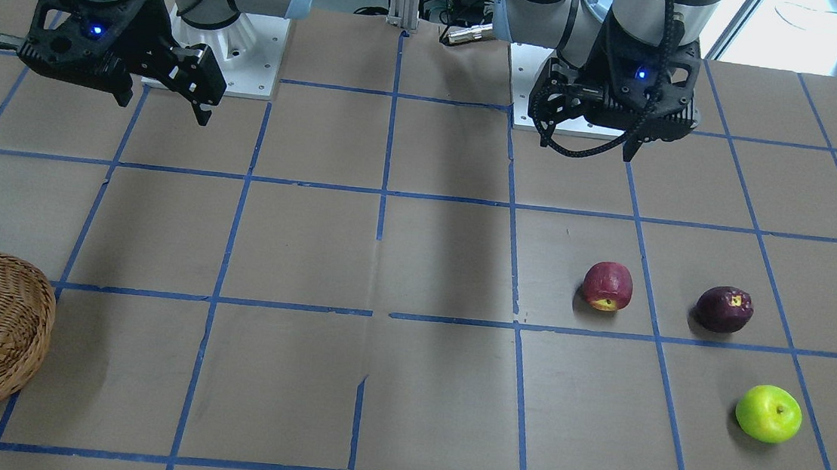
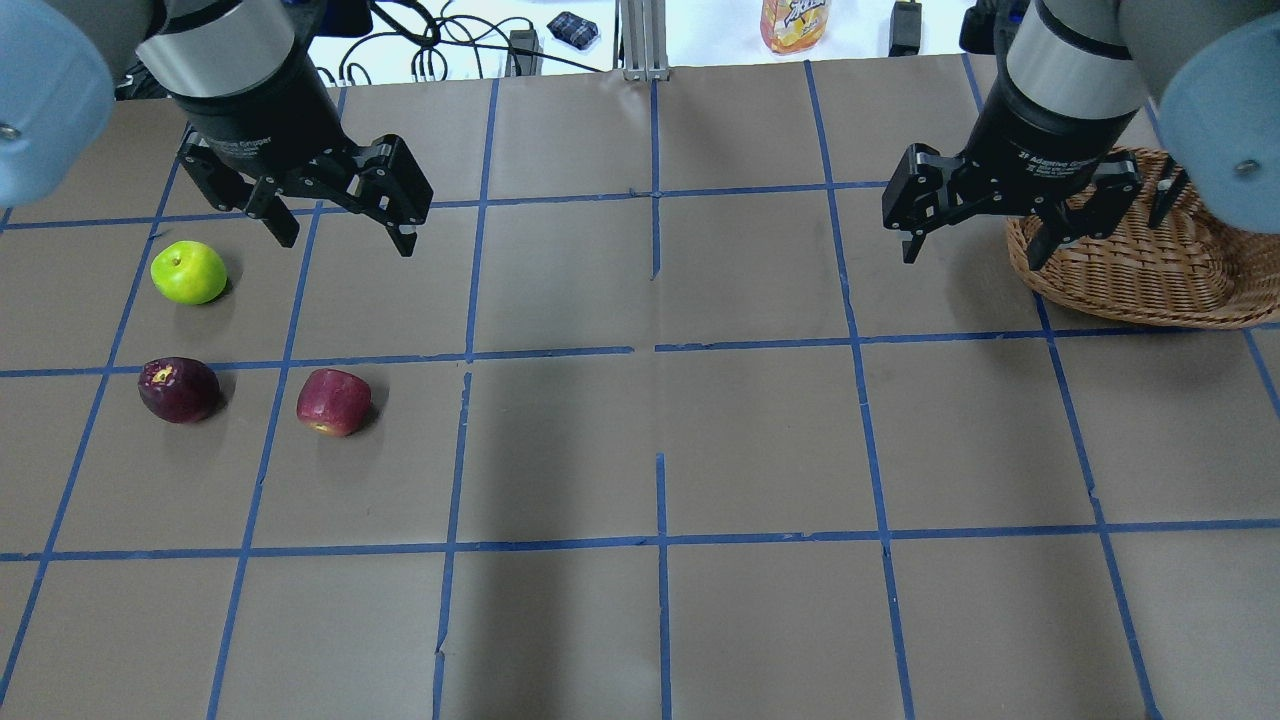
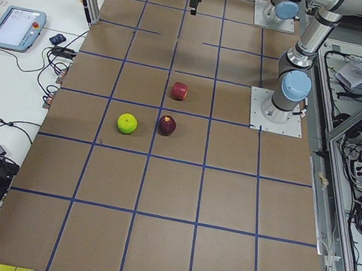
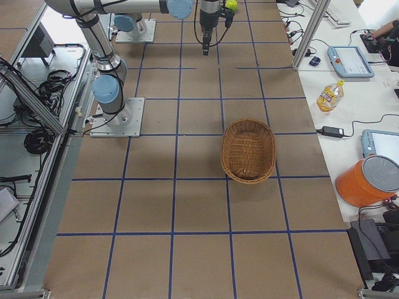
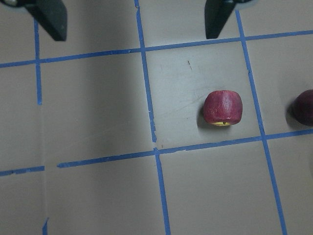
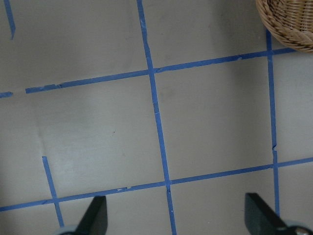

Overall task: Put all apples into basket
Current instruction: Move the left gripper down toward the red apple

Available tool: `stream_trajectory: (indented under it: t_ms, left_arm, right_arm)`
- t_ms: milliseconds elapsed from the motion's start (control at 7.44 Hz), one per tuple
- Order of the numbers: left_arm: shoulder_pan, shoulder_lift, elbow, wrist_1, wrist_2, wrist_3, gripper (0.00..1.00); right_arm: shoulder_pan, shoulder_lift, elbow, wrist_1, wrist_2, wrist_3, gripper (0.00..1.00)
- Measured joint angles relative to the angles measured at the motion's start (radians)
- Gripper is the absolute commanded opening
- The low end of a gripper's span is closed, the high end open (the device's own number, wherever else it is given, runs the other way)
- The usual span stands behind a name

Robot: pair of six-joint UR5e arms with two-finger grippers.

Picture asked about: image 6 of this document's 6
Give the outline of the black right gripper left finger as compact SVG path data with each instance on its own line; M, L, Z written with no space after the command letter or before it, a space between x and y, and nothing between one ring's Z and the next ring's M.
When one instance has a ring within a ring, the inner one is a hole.
M96 196L90 203L74 234L105 235L107 228L108 213L106 196Z

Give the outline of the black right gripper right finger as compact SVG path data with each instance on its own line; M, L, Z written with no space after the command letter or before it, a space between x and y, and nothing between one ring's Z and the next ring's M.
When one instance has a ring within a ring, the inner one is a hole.
M311 235L309 228L288 226L257 193L245 194L245 226L251 235Z

